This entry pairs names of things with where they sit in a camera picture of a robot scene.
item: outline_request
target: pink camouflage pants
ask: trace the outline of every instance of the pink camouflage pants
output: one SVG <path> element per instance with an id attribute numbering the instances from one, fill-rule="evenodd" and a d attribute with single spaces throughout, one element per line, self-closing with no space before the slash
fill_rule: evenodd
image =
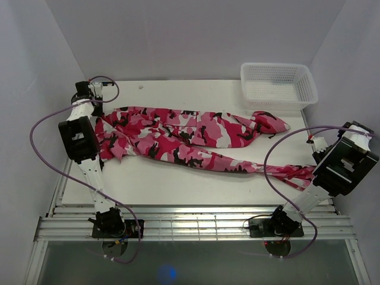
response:
<path id="1" fill-rule="evenodd" d="M 236 160 L 197 147 L 246 147 L 260 134 L 277 134 L 290 127 L 264 111 L 250 119 L 229 113 L 199 112 L 148 107 L 123 107 L 98 118 L 95 133 L 100 158 L 143 155 L 197 169 L 263 173 L 263 166 Z M 277 179 L 304 190 L 313 178 L 314 166 L 268 166 Z"/>

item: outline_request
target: pink camouflage fabric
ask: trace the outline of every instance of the pink camouflage fabric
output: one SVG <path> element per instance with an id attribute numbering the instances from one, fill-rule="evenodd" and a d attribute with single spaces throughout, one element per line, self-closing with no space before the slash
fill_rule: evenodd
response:
<path id="1" fill-rule="evenodd" d="M 236 160 L 197 147 L 246 147 L 260 134 L 277 134 L 290 127 L 264 111 L 250 119 L 230 113 L 199 112 L 149 107 L 123 107 L 98 118 L 95 133 L 100 158 L 143 155 L 152 159 L 219 172 L 263 173 L 263 166 Z M 268 166 L 277 179 L 304 190 L 314 166 Z"/>

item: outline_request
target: camouflage pattern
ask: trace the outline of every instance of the camouflage pattern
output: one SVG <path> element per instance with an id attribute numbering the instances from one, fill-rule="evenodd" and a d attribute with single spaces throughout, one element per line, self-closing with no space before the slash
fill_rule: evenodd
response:
<path id="1" fill-rule="evenodd" d="M 277 134 L 290 127 L 280 118 L 256 111 L 250 119 L 230 113 L 198 112 L 147 107 L 123 107 L 97 119 L 95 133 L 100 158 L 119 160 L 143 155 L 197 169 L 263 173 L 263 166 L 236 160 L 197 147 L 246 147 L 260 134 Z M 268 166 L 270 175 L 303 190 L 313 178 L 314 166 Z"/>

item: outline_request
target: white plastic basket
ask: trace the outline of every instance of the white plastic basket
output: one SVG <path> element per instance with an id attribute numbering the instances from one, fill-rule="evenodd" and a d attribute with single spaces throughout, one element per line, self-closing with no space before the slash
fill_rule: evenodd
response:
<path id="1" fill-rule="evenodd" d="M 313 76 L 301 64 L 245 63 L 240 77 L 248 109 L 302 110 L 318 101 Z"/>

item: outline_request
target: black wire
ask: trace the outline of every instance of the black wire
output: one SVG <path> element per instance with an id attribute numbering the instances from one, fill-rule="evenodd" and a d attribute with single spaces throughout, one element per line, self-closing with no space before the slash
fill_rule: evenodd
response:
<path id="1" fill-rule="evenodd" d="M 244 222 L 243 222 L 243 229 L 246 229 L 246 230 L 249 230 L 249 227 L 245 227 L 244 224 L 246 221 L 249 221 L 249 220 L 252 220 L 254 218 L 258 218 L 258 217 L 271 217 L 272 215 L 257 215 L 257 216 L 253 216 L 251 218 L 247 218 Z"/>

